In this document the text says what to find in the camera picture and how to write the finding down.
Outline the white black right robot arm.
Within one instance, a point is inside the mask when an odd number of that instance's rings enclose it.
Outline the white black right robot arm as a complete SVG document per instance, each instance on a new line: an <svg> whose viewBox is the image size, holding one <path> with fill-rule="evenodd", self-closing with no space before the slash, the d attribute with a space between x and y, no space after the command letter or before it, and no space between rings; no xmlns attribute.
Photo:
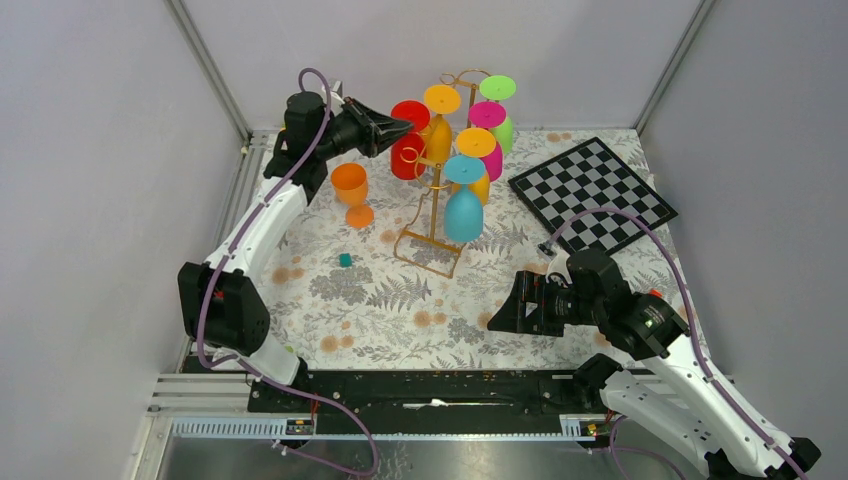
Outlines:
<svg viewBox="0 0 848 480"><path fill-rule="evenodd" d="M579 407L627 416L709 479L796 479L820 459L810 439L778 429L710 360L698 359L688 324L659 295L632 292L610 256L588 249L564 265L546 275L517 272L488 329L561 337L568 325L595 326L680 400L650 392L617 361L596 354L574 374Z"/></svg>

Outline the red plastic wine glass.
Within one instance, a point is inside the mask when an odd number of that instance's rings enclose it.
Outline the red plastic wine glass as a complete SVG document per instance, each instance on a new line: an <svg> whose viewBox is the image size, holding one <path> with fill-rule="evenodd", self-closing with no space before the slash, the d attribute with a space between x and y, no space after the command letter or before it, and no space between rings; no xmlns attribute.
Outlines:
<svg viewBox="0 0 848 480"><path fill-rule="evenodd" d="M417 100L404 100L392 108L390 115L413 125L410 132L391 147L391 172L400 180L415 180L426 170L426 165L420 160L425 157L425 140L421 132L429 124L430 111Z"/></svg>

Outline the green plastic wine glass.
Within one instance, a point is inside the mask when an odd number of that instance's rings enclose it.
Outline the green plastic wine glass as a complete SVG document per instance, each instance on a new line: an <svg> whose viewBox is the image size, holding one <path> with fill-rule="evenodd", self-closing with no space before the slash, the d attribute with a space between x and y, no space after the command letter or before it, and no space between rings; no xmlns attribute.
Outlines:
<svg viewBox="0 0 848 480"><path fill-rule="evenodd" d="M492 75L484 79L479 85L480 93L488 100L501 104L502 101L512 97L517 90L516 82L509 76ZM507 119L494 133L501 142L503 154L509 154L513 147L514 125L507 113Z"/></svg>

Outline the magenta plastic wine glass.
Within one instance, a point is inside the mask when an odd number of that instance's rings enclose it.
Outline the magenta plastic wine glass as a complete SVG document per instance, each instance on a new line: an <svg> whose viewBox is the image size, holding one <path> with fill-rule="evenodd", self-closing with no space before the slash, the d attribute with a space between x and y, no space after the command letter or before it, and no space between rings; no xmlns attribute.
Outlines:
<svg viewBox="0 0 848 480"><path fill-rule="evenodd" d="M469 110L469 120L471 123L475 127L488 130L495 138L494 150L481 158L491 182L495 182L500 178L503 165L503 149L500 140L494 133L494 129L503 124L506 119L507 112L505 108L493 101L476 103Z"/></svg>

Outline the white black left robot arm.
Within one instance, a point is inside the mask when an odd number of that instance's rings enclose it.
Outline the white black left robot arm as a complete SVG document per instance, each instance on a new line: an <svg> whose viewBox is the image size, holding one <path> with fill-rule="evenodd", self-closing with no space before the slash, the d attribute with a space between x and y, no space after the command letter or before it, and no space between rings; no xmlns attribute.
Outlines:
<svg viewBox="0 0 848 480"><path fill-rule="evenodd" d="M373 158L413 129L413 122L351 97L333 101L310 91L289 97L251 205L220 246L177 275L184 328L204 367L245 365L274 382L272 398L285 410L307 404L311 387L298 376L301 360L271 334L255 280L327 178L328 161L351 150Z"/></svg>

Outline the orange plastic wine glass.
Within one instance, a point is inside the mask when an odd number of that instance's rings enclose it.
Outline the orange plastic wine glass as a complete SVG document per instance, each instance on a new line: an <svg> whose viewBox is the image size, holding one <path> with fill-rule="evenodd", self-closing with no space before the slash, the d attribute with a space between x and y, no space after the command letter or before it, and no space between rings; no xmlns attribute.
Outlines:
<svg viewBox="0 0 848 480"><path fill-rule="evenodd" d="M340 164L331 173L330 180L337 199L348 207L346 223L356 229L369 226L374 212L366 204L368 177L365 168L352 162Z"/></svg>

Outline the yellow plastic wine glass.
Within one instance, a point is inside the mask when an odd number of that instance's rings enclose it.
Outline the yellow plastic wine glass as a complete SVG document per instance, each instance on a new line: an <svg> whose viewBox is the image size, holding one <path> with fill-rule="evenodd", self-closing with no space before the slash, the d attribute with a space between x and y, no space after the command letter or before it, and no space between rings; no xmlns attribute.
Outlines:
<svg viewBox="0 0 848 480"><path fill-rule="evenodd" d="M479 159L484 166L482 177L469 184L469 189L478 197L482 205L489 201L490 175L486 164L486 158L499 146L494 135L488 130L479 127L470 127L462 130L456 138L456 147L459 154Z"/></svg>
<svg viewBox="0 0 848 480"><path fill-rule="evenodd" d="M452 129L446 116L461 105L459 93L449 85L433 85L424 93L424 104L433 113L426 135L426 159L432 165L444 164L451 154Z"/></svg>

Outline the gold wire wine glass rack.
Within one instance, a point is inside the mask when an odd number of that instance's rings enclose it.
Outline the gold wire wine glass rack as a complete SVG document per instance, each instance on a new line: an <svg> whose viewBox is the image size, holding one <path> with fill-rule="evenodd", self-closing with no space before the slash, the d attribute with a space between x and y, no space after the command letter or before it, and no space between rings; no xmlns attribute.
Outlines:
<svg viewBox="0 0 848 480"><path fill-rule="evenodd" d="M466 69L458 74L444 73L438 85L453 87L461 97L460 108L446 119L452 129L451 154L448 160L460 155L456 147L457 135L464 129L475 127L469 120L470 108L479 102L488 101L479 91L480 83L493 74L483 69ZM419 199L418 209L412 220L405 225L394 244L396 259L420 267L429 272L451 279L466 245L448 239L444 231L445 206L460 187L450 182L444 164L432 165L425 157L420 160L426 170L415 180L427 188Z"/></svg>

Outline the blue plastic wine glass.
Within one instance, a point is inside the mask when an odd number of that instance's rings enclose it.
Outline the blue plastic wine glass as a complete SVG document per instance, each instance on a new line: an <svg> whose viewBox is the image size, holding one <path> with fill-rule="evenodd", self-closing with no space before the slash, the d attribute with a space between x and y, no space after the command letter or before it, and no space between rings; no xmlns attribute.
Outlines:
<svg viewBox="0 0 848 480"><path fill-rule="evenodd" d="M449 240L469 243L476 240L484 228L484 210L481 200L470 186L486 174L483 162L466 155L451 157L444 167L446 178L460 189L445 206L444 231Z"/></svg>

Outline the yellow plastic wine glass front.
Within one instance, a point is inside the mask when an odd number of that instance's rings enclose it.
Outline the yellow plastic wine glass front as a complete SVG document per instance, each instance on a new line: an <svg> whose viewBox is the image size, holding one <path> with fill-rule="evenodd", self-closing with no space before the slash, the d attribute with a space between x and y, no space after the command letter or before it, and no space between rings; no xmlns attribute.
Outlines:
<svg viewBox="0 0 848 480"><path fill-rule="evenodd" d="M444 164L451 154L452 129L446 116L461 105L459 93L449 85L433 85L424 93L424 104L433 113L426 135L426 159L432 165Z"/></svg>

